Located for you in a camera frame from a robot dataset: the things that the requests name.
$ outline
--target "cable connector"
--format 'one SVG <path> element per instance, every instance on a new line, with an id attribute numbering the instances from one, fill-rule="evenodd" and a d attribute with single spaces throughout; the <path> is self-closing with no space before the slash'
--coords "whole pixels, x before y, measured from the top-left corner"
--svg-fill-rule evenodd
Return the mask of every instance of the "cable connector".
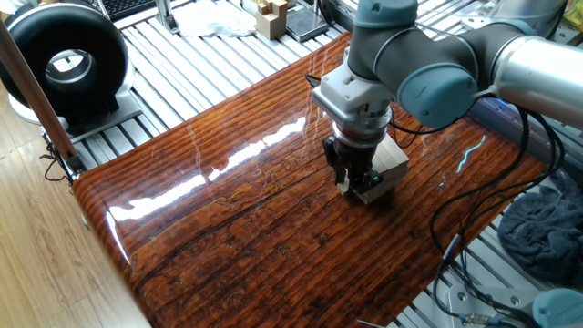
<path id="1" fill-rule="evenodd" d="M 492 318 L 489 315 L 485 314 L 477 314 L 477 313 L 459 313 L 459 319 L 464 323 L 475 323 L 481 325 L 494 325 L 499 326 L 500 321 L 496 318 Z"/>

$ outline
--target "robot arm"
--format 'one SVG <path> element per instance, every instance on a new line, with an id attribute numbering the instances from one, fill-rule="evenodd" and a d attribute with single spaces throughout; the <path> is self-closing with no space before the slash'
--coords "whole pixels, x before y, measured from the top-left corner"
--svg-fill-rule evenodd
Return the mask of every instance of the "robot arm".
<path id="1" fill-rule="evenodd" d="M 435 42 L 415 27 L 416 12 L 416 0 L 361 0 L 350 50 L 312 92 L 334 120 L 324 147 L 337 180 L 347 171 L 357 192 L 378 183 L 372 157 L 393 100 L 430 128 L 461 118 L 481 94 L 583 127 L 583 65 L 570 65 L 583 51 L 535 36 L 522 21 Z"/>

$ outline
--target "wooden block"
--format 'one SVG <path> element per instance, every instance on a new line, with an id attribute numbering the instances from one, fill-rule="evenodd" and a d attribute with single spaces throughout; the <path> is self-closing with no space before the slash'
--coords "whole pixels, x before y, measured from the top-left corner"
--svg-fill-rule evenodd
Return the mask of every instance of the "wooden block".
<path id="1" fill-rule="evenodd" d="M 257 4 L 257 14 L 267 15 L 270 12 L 268 5 L 264 3 Z"/>
<path id="2" fill-rule="evenodd" d="M 278 17 L 287 17 L 288 3 L 285 0 L 266 0 L 271 3 L 270 10 Z"/>
<path id="3" fill-rule="evenodd" d="M 259 9 L 256 16 L 257 31 L 270 40 L 283 36 L 286 32 L 286 22 L 288 13 L 288 3 L 284 0 L 265 0 L 265 9 Z"/>
<path id="4" fill-rule="evenodd" d="M 409 158 L 403 153 L 394 140 L 386 136 L 377 146 L 373 157 L 373 169 L 383 177 L 383 182 L 363 194 L 356 193 L 364 204 L 370 204 L 383 196 L 388 190 L 394 188 L 407 174 Z M 340 193 L 344 196 L 348 193 L 348 179 L 336 184 Z"/>

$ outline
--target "wire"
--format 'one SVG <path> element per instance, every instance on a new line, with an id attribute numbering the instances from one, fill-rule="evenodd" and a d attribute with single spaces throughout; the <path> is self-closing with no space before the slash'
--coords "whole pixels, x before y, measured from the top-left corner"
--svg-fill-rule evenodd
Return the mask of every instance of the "wire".
<path id="1" fill-rule="evenodd" d="M 450 124 L 450 125 L 447 125 L 447 126 L 445 126 L 445 127 L 442 127 L 442 128 L 434 128 L 434 129 L 432 129 L 432 130 L 427 130 L 427 131 L 413 131 L 413 130 L 410 130 L 410 129 L 408 129 L 408 128 L 403 128 L 403 127 L 400 127 L 400 126 L 398 126 L 398 125 L 394 124 L 394 123 L 393 123 L 393 121 L 389 122 L 389 125 L 390 125 L 391 127 L 393 127 L 393 128 L 396 128 L 396 129 L 398 129 L 399 131 L 403 131 L 403 132 L 406 132 L 406 133 L 409 133 L 409 134 L 414 134 L 414 135 L 420 135 L 420 136 L 421 136 L 421 135 L 426 135 L 426 134 L 432 134 L 432 133 L 435 133 L 435 132 L 439 132 L 439 131 L 445 130 L 446 128 L 449 128 L 449 127 L 451 127 L 451 126 L 452 126 L 452 124 Z"/>
<path id="2" fill-rule="evenodd" d="M 63 161 L 63 158 L 61 158 L 61 155 L 58 153 L 58 150 L 56 150 L 55 146 L 53 146 L 52 143 L 49 143 L 48 145 L 46 145 L 46 151 L 48 151 L 49 154 L 41 155 L 39 158 L 52 159 L 53 161 L 48 165 L 48 168 L 46 168 L 45 179 L 51 182 L 59 182 L 66 179 L 66 181 L 69 183 L 69 187 L 73 186 L 73 177 L 69 174 L 68 170 L 66 169 L 65 162 Z M 63 171 L 66 174 L 60 179 L 52 179 L 48 177 L 48 172 L 53 168 L 53 165 L 55 165 L 55 163 L 58 163 L 61 169 L 63 169 Z"/>
<path id="3" fill-rule="evenodd" d="M 413 131 L 413 130 L 410 130 L 408 128 L 403 128 L 403 127 L 395 124 L 394 123 L 394 109 L 392 106 L 389 106 L 389 108 L 391 109 L 391 121 L 389 122 L 389 125 L 393 128 L 398 129 L 399 131 L 403 131 L 405 133 L 409 133 L 409 134 L 416 135 L 416 136 L 422 136 L 422 135 L 427 135 L 427 134 L 439 132 L 439 131 L 445 130 L 446 128 L 451 127 L 452 125 L 454 125 L 454 123 L 456 123 L 456 121 L 453 121 L 452 123 L 450 123 L 444 127 L 434 128 L 432 130 L 426 130 L 426 131 L 421 131 L 421 128 L 423 128 L 423 126 L 421 126 L 421 127 L 419 127 L 419 129 L 417 131 Z"/>
<path id="4" fill-rule="evenodd" d="M 501 173 L 499 173 L 495 178 L 491 179 L 490 181 L 488 181 L 487 183 L 485 183 L 482 186 L 479 186 L 477 188 L 474 188 L 472 190 L 469 190 L 467 192 L 464 192 L 460 195 L 457 195 L 449 200 L 446 200 L 434 213 L 434 216 L 432 217 L 430 223 L 429 223 L 429 231 L 431 233 L 431 238 L 433 239 L 433 242 L 435 244 L 435 246 L 437 247 L 437 249 L 439 250 L 440 253 L 444 254 L 444 250 L 441 247 L 439 241 L 437 240 L 437 236 L 435 234 L 435 222 L 437 221 L 437 218 L 439 217 L 439 214 L 441 214 L 441 212 L 443 210 L 445 210 L 449 205 L 451 205 L 452 203 L 463 199 L 467 196 L 470 196 L 474 193 L 477 193 L 481 190 L 485 190 L 491 186 L 494 186 L 495 184 L 497 184 L 499 181 L 501 181 L 502 179 L 504 179 L 508 174 L 510 174 L 510 172 L 512 172 L 519 164 L 520 160 L 523 158 L 524 154 L 527 151 L 527 145 L 528 145 L 528 136 L 529 136 L 529 129 L 528 129 L 528 117 L 527 117 L 527 113 L 526 112 L 521 112 L 520 113 L 520 117 L 522 119 L 522 125 L 523 127 L 523 132 L 522 135 L 520 137 L 520 150 L 517 154 L 517 157 L 514 159 L 514 161 L 508 165 L 508 167 L 506 167 L 504 170 L 502 170 Z"/>
<path id="5" fill-rule="evenodd" d="M 560 140 L 560 138 L 558 137 L 557 133 L 548 125 L 548 123 L 544 120 L 544 118 L 540 114 L 530 113 L 522 108 L 519 109 L 519 113 L 520 113 L 520 117 L 522 119 L 523 133 L 522 133 L 521 140 L 520 140 L 520 150 L 519 150 L 515 160 L 506 169 L 504 169 L 498 176 L 496 176 L 494 179 L 488 181 L 486 184 L 484 184 L 476 189 L 469 190 L 469 191 L 467 191 L 459 196 L 453 197 L 452 199 L 446 201 L 435 212 L 435 215 L 432 218 L 432 221 L 430 224 L 432 238 L 434 239 L 434 243 L 435 243 L 435 246 L 437 247 L 437 249 L 442 254 L 444 254 L 444 259 L 440 263 L 439 269 L 437 270 L 437 275 L 435 277 L 434 295 L 433 296 L 434 296 L 434 301 L 437 304 L 437 306 L 440 308 L 440 310 L 444 311 L 444 313 L 447 313 L 448 315 L 452 315 L 454 317 L 459 317 L 460 319 L 463 320 L 463 316 L 460 316 L 457 313 L 453 313 L 453 312 L 449 311 L 437 300 L 437 296 L 436 296 L 437 284 L 439 283 L 441 276 L 443 274 L 443 271 L 445 270 L 446 265 L 448 264 L 448 258 L 449 258 L 452 247 L 450 244 L 450 247 L 446 251 L 444 251 L 443 248 L 441 247 L 441 245 L 439 244 L 439 242 L 435 236 L 435 229 L 434 229 L 435 221 L 436 221 L 436 218 L 439 215 L 439 213 L 445 207 L 447 207 L 449 204 L 451 204 L 452 202 L 454 202 L 456 200 L 460 200 L 460 199 L 467 197 L 467 196 L 474 194 L 474 193 L 478 193 L 478 198 L 479 198 L 479 193 L 482 190 L 497 184 L 499 181 L 501 181 L 503 178 L 505 178 L 508 174 L 510 174 L 514 169 L 516 169 L 517 164 L 523 158 L 524 153 L 527 150 L 527 143 L 528 143 L 528 139 L 529 139 L 528 115 L 530 114 L 535 120 L 537 120 L 543 126 L 543 128 L 545 129 L 545 131 L 547 133 L 548 139 L 549 139 L 550 163 L 547 166 L 547 170 L 543 174 L 538 176 L 537 178 L 534 178 L 534 179 L 531 179 L 528 181 L 524 181 L 524 182 L 519 182 L 517 184 L 505 187 L 503 189 L 493 191 L 473 206 L 473 209 L 470 211 L 470 213 L 465 216 L 465 217 L 467 217 L 467 221 L 465 222 L 465 224 L 462 225 L 459 232 L 455 236 L 455 239 L 459 240 L 459 245 L 460 245 L 460 249 L 461 249 L 461 255 L 460 255 L 461 269 L 457 268 L 455 266 L 451 266 L 451 267 L 457 273 L 457 275 L 460 276 L 460 278 L 462 279 L 462 281 L 464 283 L 465 289 L 468 291 L 468 293 L 470 295 L 474 296 L 475 298 L 477 298 L 481 302 L 491 306 L 497 312 L 502 313 L 503 315 L 506 315 L 508 317 L 514 318 L 516 320 L 519 320 L 520 322 L 526 324 L 527 327 L 538 328 L 539 327 L 538 323 L 535 322 L 535 320 L 527 313 L 525 313 L 519 309 L 506 306 L 503 303 L 497 302 L 494 299 L 492 299 L 490 296 L 482 293 L 479 289 L 477 289 L 476 285 L 474 284 L 474 282 L 471 279 L 471 276 L 467 270 L 467 258 L 466 258 L 467 251 L 465 251 L 465 232 L 477 219 L 479 219 L 481 216 L 485 215 L 489 211 L 496 209 L 501 204 L 503 204 L 509 200 L 512 200 L 514 197 L 525 192 L 526 190 L 529 190 L 529 189 L 535 187 L 543 179 L 546 179 L 550 175 L 556 173 L 564 163 L 564 160 L 565 160 L 564 145 L 563 145 L 562 141 Z M 519 191 L 512 192 L 510 195 L 506 195 L 507 191 L 515 190 L 515 189 L 520 188 L 520 187 L 522 187 L 522 188 Z M 495 202 L 493 205 L 489 206 L 488 208 L 479 211 L 480 208 L 482 208 L 482 206 L 484 204 L 486 204 L 486 202 L 488 200 L 491 200 L 494 197 L 496 197 L 502 193 L 505 193 L 505 195 L 503 196 L 503 198 L 501 200 Z M 513 323 L 509 323 L 509 322 L 505 322 L 505 321 L 501 321 L 500 324 L 505 325 L 506 327 L 516 327 Z"/>
<path id="6" fill-rule="evenodd" d="M 525 181 L 525 182 L 521 182 L 521 183 L 517 183 L 515 185 L 506 187 L 502 190 L 498 190 L 496 192 L 491 193 L 490 195 L 486 196 L 483 201 L 480 203 L 480 205 L 478 205 L 477 207 L 474 208 L 474 210 L 472 211 L 472 213 L 470 214 L 473 215 L 474 212 L 477 211 L 477 209 L 479 209 L 479 207 L 486 202 L 486 200 L 488 200 L 489 198 L 495 196 L 497 193 L 502 192 L 502 191 L 506 191 L 506 190 L 511 190 L 514 188 L 517 188 L 519 186 L 522 185 L 527 185 L 530 184 L 528 187 L 522 189 L 519 192 L 516 192 L 514 194 L 512 194 L 509 197 L 505 197 L 503 200 L 497 202 L 496 204 L 492 205 L 491 207 L 489 207 L 486 210 L 483 210 L 482 212 L 480 212 L 479 214 L 477 214 L 474 218 L 471 218 L 468 220 L 468 222 L 466 223 L 466 225 L 464 226 L 464 228 L 458 232 L 458 235 L 460 236 L 460 244 L 462 247 L 462 252 L 464 252 L 465 249 L 465 241 L 464 241 L 464 233 L 465 230 L 467 229 L 467 227 L 472 224 L 477 218 L 479 218 L 480 216 L 482 216 L 483 214 L 489 212 L 490 210 L 496 208 L 497 206 L 499 206 L 500 204 L 513 199 L 515 196 L 517 196 L 518 194 L 533 188 L 534 186 L 536 186 L 540 181 L 542 181 L 543 179 L 545 179 L 546 177 L 554 174 L 555 172 L 557 172 L 557 170 L 560 169 L 560 167 L 562 166 L 564 159 L 565 159 L 565 149 L 563 147 L 562 141 L 560 140 L 560 138 L 558 137 L 557 133 L 548 125 L 548 123 L 542 118 L 542 116 L 538 115 L 538 114 L 532 114 L 532 116 L 544 127 L 548 138 L 550 140 L 550 144 L 551 144 L 551 160 L 550 160 L 550 165 L 547 168 L 547 171 L 542 174 L 541 176 L 539 176 L 536 179 L 532 179 L 530 181 Z M 556 161 L 556 149 L 555 146 L 558 146 L 559 148 L 559 159 L 558 161 Z M 465 256 L 460 256 L 460 260 L 462 262 L 462 269 L 463 269 L 463 274 L 462 274 L 462 280 L 465 283 L 465 287 L 468 291 L 472 291 L 473 294 L 476 296 L 476 298 L 480 301 L 482 301 L 483 303 L 492 306 L 497 312 L 502 313 L 501 311 L 506 311 L 507 313 L 503 313 L 509 317 L 515 318 L 519 321 L 521 321 L 522 323 L 525 323 L 528 327 L 536 327 L 538 328 L 538 323 L 534 321 L 534 319 L 529 316 L 528 314 L 524 313 L 521 310 L 515 309 L 515 308 L 511 308 L 508 307 L 500 302 L 496 302 L 495 300 L 493 300 L 491 297 L 488 297 L 487 295 L 483 294 L 482 292 L 480 292 L 474 282 L 471 280 L 469 273 L 467 271 L 467 261 L 465 259 Z"/>

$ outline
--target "white object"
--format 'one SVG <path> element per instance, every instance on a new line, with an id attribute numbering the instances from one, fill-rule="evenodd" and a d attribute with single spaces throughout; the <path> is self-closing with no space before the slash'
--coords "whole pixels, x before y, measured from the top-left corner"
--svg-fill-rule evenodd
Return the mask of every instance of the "white object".
<path id="1" fill-rule="evenodd" d="M 186 9 L 174 13 L 184 36 L 239 37 L 255 33 L 255 17 L 235 7 L 229 10 L 210 1 L 199 1 Z"/>

